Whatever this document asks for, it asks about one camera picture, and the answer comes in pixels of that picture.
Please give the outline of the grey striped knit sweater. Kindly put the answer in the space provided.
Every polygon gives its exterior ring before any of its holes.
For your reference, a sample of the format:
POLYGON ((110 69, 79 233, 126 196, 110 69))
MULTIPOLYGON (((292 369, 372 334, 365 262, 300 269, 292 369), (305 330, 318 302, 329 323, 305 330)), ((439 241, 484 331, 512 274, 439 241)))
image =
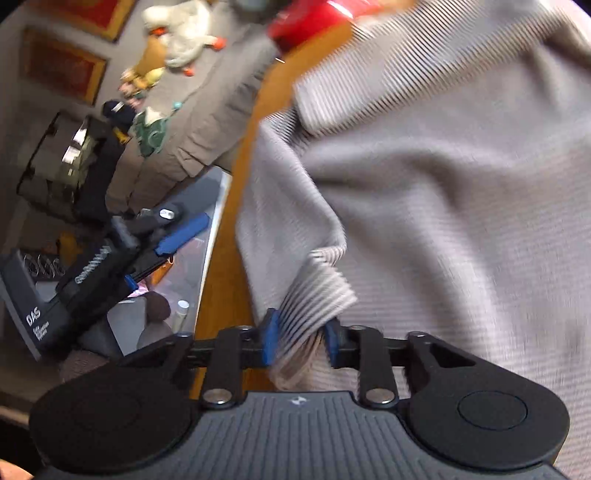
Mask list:
POLYGON ((572 1, 420 1, 259 123, 236 223, 270 379, 339 390, 322 328, 424 331, 554 391, 590 475, 590 19, 572 1))

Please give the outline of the green white plush toy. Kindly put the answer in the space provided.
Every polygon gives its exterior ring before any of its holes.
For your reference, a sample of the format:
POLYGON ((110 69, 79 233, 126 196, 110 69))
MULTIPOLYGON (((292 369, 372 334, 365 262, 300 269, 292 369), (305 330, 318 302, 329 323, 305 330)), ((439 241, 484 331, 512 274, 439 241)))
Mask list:
POLYGON ((162 150, 166 140, 168 121, 168 116, 164 116, 150 107, 135 116, 132 131, 143 158, 162 150))

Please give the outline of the glass fish tank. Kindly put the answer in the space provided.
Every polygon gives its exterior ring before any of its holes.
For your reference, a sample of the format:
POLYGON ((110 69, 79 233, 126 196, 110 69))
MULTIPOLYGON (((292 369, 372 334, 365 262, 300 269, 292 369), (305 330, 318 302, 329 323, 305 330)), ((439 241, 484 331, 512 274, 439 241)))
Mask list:
POLYGON ((105 194, 120 153, 111 125, 61 110, 35 146, 16 194, 51 217, 100 229, 110 217, 105 194))

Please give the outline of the grey fabric sofa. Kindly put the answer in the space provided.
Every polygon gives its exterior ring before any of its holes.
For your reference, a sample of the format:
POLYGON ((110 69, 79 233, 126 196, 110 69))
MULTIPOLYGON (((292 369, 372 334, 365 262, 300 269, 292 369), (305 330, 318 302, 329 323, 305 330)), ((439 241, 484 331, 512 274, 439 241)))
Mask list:
POLYGON ((266 27, 249 24, 233 30, 222 50, 202 53, 193 77, 165 73, 145 104, 168 119, 163 144, 143 156, 138 136, 131 135, 106 190, 107 210, 136 213, 212 164, 229 170, 278 53, 266 27))

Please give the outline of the black cap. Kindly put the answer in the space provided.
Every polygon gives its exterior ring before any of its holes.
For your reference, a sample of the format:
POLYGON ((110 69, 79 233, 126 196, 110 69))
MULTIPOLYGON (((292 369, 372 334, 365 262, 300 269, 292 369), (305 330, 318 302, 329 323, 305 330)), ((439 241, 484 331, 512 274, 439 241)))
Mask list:
POLYGON ((102 105, 102 115, 113 127, 127 133, 133 124, 136 111, 123 101, 108 100, 102 105))

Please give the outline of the small yellow doll toys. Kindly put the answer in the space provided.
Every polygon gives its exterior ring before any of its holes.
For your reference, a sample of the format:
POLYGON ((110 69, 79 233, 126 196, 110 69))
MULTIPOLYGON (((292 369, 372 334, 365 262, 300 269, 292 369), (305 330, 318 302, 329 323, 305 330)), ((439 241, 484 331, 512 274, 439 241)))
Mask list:
POLYGON ((143 95, 159 82, 164 71, 165 69, 161 67, 140 75, 133 69, 127 69, 120 77, 119 92, 126 99, 143 95))

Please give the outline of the red framed picture left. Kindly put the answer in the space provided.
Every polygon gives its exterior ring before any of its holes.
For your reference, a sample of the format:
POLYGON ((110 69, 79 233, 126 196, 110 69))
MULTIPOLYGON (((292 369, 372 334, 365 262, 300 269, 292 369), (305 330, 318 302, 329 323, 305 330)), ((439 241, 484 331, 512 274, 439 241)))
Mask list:
POLYGON ((21 75, 61 95, 94 106, 109 60, 37 27, 26 27, 21 75))

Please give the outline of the red framed picture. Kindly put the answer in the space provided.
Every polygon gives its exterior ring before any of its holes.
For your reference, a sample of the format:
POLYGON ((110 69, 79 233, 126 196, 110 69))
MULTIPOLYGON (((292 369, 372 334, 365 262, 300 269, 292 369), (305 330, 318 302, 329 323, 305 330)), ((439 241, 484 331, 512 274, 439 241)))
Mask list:
POLYGON ((131 15, 136 0, 33 1, 39 13, 114 43, 131 15))
POLYGON ((26 27, 21 75, 61 95, 94 106, 109 60, 37 27, 26 27))

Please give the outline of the white duck plush toy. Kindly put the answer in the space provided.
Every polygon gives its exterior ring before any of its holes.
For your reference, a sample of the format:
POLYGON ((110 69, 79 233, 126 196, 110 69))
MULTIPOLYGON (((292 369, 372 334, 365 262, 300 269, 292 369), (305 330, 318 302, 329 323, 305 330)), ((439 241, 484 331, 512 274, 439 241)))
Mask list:
POLYGON ((151 6, 142 12, 147 43, 134 71, 139 76, 158 68, 190 67, 205 47, 219 51, 226 45, 211 33, 212 13, 207 1, 173 6, 151 6))

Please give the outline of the red framed picture middle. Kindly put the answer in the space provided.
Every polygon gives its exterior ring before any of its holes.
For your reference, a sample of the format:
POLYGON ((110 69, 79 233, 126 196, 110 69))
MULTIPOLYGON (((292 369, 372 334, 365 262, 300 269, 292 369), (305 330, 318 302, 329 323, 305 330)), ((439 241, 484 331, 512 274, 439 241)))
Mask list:
POLYGON ((131 15, 136 0, 33 1, 39 13, 114 43, 131 15))

